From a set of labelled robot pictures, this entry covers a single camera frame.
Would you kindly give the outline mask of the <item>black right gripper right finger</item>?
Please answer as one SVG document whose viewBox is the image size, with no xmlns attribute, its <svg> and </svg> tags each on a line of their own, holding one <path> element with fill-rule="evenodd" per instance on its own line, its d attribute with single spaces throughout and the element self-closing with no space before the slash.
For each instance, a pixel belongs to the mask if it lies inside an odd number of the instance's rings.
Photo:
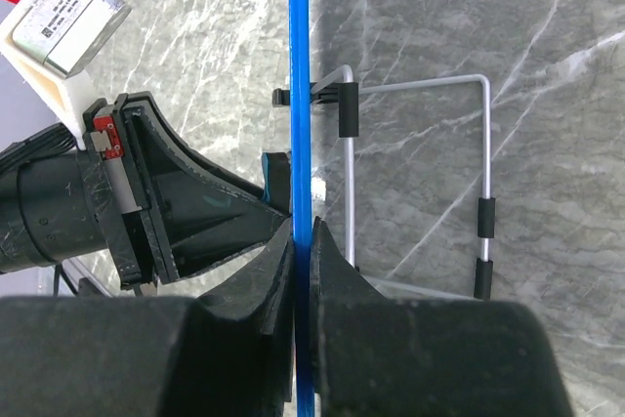
<svg viewBox="0 0 625 417">
<path fill-rule="evenodd" d="M 511 302 L 393 300 L 316 220 L 314 384 L 325 416 L 569 416 L 548 336 Z"/>
</svg>

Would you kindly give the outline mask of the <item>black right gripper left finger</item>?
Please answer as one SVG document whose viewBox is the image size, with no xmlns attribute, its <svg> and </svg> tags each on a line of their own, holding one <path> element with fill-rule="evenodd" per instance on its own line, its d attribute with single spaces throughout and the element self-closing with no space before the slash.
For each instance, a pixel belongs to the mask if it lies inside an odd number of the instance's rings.
<svg viewBox="0 0 625 417">
<path fill-rule="evenodd" d="M 5 416 L 279 416 L 292 390 L 284 223 L 198 298 L 5 297 Z"/>
</svg>

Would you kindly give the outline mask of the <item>blue framed whiteboard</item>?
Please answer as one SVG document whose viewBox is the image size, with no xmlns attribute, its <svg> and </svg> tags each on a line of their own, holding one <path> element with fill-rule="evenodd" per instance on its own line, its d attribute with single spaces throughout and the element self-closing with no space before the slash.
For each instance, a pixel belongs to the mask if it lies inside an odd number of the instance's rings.
<svg viewBox="0 0 625 417">
<path fill-rule="evenodd" d="M 297 414 L 314 416 L 309 289 L 312 247 L 312 151 L 309 0 L 288 0 L 293 242 L 296 267 Z"/>
</svg>

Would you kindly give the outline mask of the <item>blue black whiteboard eraser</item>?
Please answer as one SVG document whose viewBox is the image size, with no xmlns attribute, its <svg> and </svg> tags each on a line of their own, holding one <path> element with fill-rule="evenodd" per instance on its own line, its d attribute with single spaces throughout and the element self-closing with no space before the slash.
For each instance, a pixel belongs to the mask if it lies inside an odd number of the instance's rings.
<svg viewBox="0 0 625 417">
<path fill-rule="evenodd" d="M 274 209 L 291 211 L 291 161 L 289 152 L 264 152 L 262 169 L 265 180 L 263 201 Z"/>
</svg>

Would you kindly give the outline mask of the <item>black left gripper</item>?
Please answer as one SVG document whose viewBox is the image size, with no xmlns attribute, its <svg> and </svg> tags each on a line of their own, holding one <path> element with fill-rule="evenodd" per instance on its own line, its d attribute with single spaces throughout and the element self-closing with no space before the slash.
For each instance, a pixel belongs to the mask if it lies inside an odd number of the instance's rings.
<svg viewBox="0 0 625 417">
<path fill-rule="evenodd" d="M 121 174 L 62 124 L 1 154 L 1 272 L 51 267 L 106 249 L 124 288 L 172 283 L 266 244 L 283 199 L 192 149 L 149 92 L 87 112 L 120 140 Z"/>
</svg>

